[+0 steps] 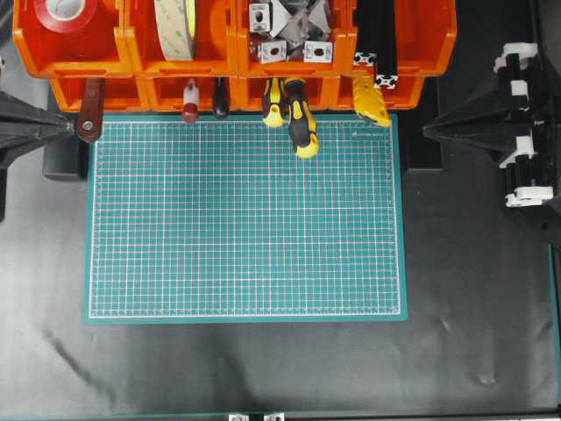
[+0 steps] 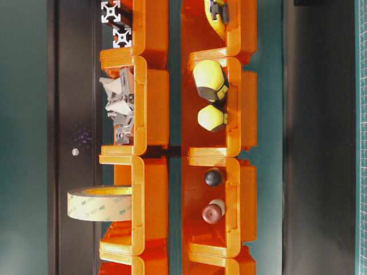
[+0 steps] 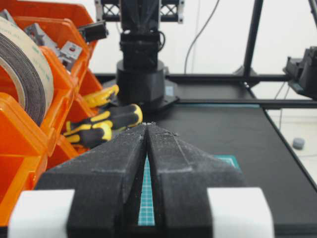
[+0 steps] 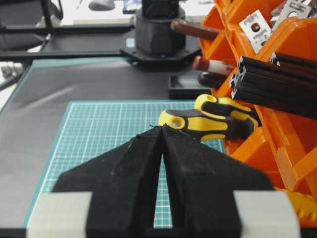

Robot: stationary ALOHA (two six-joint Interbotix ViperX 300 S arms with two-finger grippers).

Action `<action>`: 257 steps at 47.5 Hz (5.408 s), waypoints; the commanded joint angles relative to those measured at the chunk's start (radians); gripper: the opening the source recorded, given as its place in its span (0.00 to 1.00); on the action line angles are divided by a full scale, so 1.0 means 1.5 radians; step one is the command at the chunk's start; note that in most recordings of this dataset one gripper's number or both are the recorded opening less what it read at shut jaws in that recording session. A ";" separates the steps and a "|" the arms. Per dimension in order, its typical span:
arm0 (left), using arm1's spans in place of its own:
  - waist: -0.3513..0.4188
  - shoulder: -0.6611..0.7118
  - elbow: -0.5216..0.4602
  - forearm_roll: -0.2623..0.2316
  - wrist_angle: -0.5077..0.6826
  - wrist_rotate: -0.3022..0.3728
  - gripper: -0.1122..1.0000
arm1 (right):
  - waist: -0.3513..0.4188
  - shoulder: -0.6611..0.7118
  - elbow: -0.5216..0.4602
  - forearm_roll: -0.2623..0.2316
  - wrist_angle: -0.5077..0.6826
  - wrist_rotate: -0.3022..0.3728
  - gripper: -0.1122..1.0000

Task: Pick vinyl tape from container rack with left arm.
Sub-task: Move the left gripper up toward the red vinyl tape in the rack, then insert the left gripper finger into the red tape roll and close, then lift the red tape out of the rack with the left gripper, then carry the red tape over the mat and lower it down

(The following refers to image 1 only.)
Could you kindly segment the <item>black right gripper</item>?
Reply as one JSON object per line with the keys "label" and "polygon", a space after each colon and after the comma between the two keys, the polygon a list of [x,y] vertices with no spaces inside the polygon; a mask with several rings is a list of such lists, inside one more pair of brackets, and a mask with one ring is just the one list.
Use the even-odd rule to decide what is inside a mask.
{"label": "black right gripper", "polygon": [[521,225],[560,240],[560,66],[537,43],[507,43],[494,72],[513,109],[467,103],[423,126],[426,138],[505,153],[505,205]]}

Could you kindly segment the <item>black left arm gripper tip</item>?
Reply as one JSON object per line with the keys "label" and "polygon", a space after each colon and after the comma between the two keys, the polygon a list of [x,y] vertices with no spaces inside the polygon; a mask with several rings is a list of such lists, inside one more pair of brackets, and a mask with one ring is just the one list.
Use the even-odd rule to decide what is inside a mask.
{"label": "black left arm gripper tip", "polygon": [[1,91],[1,152],[75,135],[75,123]]}

